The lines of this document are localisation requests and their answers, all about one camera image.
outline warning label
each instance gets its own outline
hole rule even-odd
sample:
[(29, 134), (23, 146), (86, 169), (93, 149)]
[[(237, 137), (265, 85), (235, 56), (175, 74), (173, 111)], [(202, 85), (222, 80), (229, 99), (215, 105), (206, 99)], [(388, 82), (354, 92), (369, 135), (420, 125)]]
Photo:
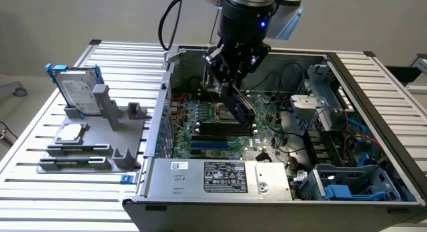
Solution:
[(205, 162), (203, 189), (209, 193), (247, 193), (246, 163)]

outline white wall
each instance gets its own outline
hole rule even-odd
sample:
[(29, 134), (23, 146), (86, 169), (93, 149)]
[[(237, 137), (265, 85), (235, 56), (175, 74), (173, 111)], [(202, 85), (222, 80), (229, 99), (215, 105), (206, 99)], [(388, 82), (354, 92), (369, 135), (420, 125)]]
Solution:
[[(157, 43), (170, 2), (0, 0), (0, 74), (45, 76), (45, 64), (73, 64), (91, 39)], [(267, 42), (274, 47), (372, 50), (386, 64), (408, 65), (416, 53), (427, 53), (426, 2), (303, 0), (306, 11), (291, 40)], [(215, 11), (205, 1), (183, 3), (177, 42), (209, 42)]]

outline metal slatted surface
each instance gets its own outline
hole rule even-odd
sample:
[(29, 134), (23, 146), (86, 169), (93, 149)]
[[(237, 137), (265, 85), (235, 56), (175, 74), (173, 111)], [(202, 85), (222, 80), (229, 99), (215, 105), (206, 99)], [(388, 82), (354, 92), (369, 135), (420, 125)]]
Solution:
[[(365, 54), (346, 51), (338, 53), (349, 63), (354, 76), (360, 78), (362, 88), (368, 89), (366, 93), (373, 99), (378, 99), (377, 108), (382, 115), (389, 116), (388, 120), (401, 121), (394, 116), (412, 116), (406, 121), (420, 122), (420, 114), (400, 98), (394, 85), (385, 82), (378, 85), (366, 79), (384, 78), (384, 72)], [(87, 48), (75, 66), (95, 64), (102, 67), (103, 77), (111, 88), (110, 95), (118, 104), (141, 102), (142, 106), (149, 107), (151, 117), (166, 72), (162, 48), (142, 43), (103, 42), (99, 46)], [(137, 185), (121, 185), (121, 173), (37, 173), (38, 161), (46, 153), (45, 148), (51, 143), (66, 117), (65, 105), (65, 99), (57, 90), (0, 162), (0, 231), (137, 232), (138, 228), (119, 203), (123, 197), (135, 192)], [(426, 135), (425, 127), (420, 123), (397, 122), (392, 126), (404, 137), (410, 135), (409, 131)], [(147, 118), (141, 154), (146, 150), (150, 127), (151, 118)], [(410, 148), (409, 151), (416, 158), (424, 158), (424, 148)], [(386, 231), (404, 229), (408, 232), (425, 231), (421, 227), (393, 227)]]
[(392, 130), (427, 174), (427, 114), (381, 62), (340, 53), (352, 75), (373, 102)]

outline white sticker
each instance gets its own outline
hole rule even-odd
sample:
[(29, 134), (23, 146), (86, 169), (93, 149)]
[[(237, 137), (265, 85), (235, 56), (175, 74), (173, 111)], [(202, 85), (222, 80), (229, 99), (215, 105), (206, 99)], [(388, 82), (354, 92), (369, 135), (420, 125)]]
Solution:
[(75, 108), (87, 115), (99, 115), (102, 112), (90, 85), (74, 80), (65, 80), (62, 84)]
[(189, 162), (173, 162), (171, 170), (189, 170)]

